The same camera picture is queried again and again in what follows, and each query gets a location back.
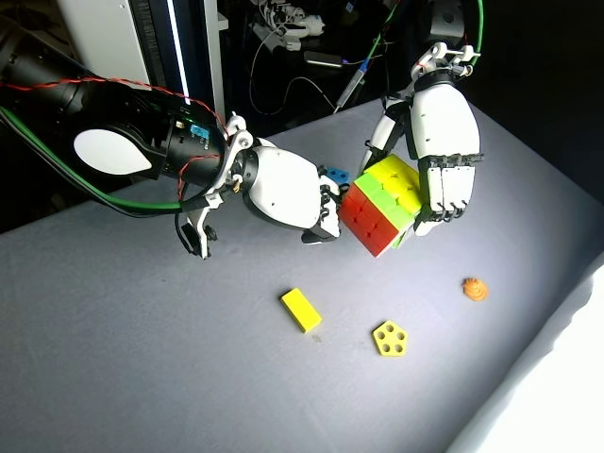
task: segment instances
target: blue object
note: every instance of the blue object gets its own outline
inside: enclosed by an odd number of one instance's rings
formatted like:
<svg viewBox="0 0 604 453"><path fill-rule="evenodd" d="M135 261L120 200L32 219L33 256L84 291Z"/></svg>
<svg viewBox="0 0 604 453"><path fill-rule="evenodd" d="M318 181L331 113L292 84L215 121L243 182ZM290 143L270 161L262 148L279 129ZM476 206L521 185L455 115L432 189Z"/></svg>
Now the blue object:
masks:
<svg viewBox="0 0 604 453"><path fill-rule="evenodd" d="M337 184L345 184L348 182L348 172L336 167L328 167L326 176Z"/></svg>
<svg viewBox="0 0 604 453"><path fill-rule="evenodd" d="M191 135L193 135L194 137L200 137L206 140L210 139L210 132L202 126L191 125L190 131Z"/></svg>

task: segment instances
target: robotic arm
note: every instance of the robotic arm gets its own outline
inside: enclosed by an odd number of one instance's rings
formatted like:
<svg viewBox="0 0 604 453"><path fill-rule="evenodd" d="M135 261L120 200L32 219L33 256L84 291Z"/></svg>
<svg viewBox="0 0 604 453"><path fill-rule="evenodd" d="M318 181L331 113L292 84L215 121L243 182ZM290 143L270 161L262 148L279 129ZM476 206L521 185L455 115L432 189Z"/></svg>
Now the robotic arm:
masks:
<svg viewBox="0 0 604 453"><path fill-rule="evenodd" d="M302 230L305 243L340 235L339 188L312 163L255 139L235 113L222 126L201 101L186 106L163 92L134 90L127 83L88 72L0 17L0 106L7 126L20 132L10 117L23 117L41 137L58 137L71 148L73 153L63 153L65 160L75 154L104 174L165 175L177 178L179 188L200 186L198 194L179 197L175 208L161 212L186 215L179 237L191 253L210 256L208 241L216 235L205 222L231 193L242 193L261 217ZM40 151L35 143L30 146Z"/></svg>
<svg viewBox="0 0 604 453"><path fill-rule="evenodd" d="M478 126L459 79L472 74L476 56L470 45L449 50L437 42L413 65L411 84L386 100L384 114L368 141L361 170L384 159L405 134L418 160L423 207L415 234L423 236L442 222L461 217L470 201L479 153Z"/></svg>

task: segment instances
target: tabletop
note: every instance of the tabletop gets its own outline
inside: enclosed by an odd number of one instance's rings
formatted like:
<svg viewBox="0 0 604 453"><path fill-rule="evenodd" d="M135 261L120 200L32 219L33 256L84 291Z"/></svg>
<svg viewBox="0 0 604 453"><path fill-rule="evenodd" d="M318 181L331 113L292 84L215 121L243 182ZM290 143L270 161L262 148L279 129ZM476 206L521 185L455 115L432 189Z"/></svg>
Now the tabletop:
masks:
<svg viewBox="0 0 604 453"><path fill-rule="evenodd" d="M354 172L380 113L271 140ZM602 206L475 114L485 161L466 214L379 259L345 226L304 245L237 197L210 215L207 261L170 216L92 202L0 236L0 451L445 449L604 250ZM404 140L396 153L409 161ZM175 186L121 195L165 201ZM486 301L462 294L465 277ZM279 301L293 287L323 316L306 335ZM386 319L409 333L402 358L373 343Z"/></svg>

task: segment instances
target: yellow rectangular block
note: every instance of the yellow rectangular block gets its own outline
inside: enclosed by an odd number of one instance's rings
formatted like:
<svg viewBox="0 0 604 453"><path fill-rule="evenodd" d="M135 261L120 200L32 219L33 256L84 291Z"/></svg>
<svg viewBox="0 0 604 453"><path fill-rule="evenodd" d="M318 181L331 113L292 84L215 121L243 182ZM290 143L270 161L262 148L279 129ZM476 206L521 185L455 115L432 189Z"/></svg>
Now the yellow rectangular block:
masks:
<svg viewBox="0 0 604 453"><path fill-rule="evenodd" d="M293 288L287 294L281 296L281 300L304 333L307 333L321 323L321 315L298 288Z"/></svg>

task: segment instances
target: yellow pentagonal toy with holes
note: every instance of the yellow pentagonal toy with holes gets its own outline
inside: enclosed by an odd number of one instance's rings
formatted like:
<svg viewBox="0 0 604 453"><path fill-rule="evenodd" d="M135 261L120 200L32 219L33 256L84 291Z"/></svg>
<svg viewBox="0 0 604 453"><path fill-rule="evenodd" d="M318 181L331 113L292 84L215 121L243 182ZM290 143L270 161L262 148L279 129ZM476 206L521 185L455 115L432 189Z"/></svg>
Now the yellow pentagonal toy with holes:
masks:
<svg viewBox="0 0 604 453"><path fill-rule="evenodd" d="M374 330L373 336L382 356L400 357L407 352L407 332L390 319Z"/></svg>

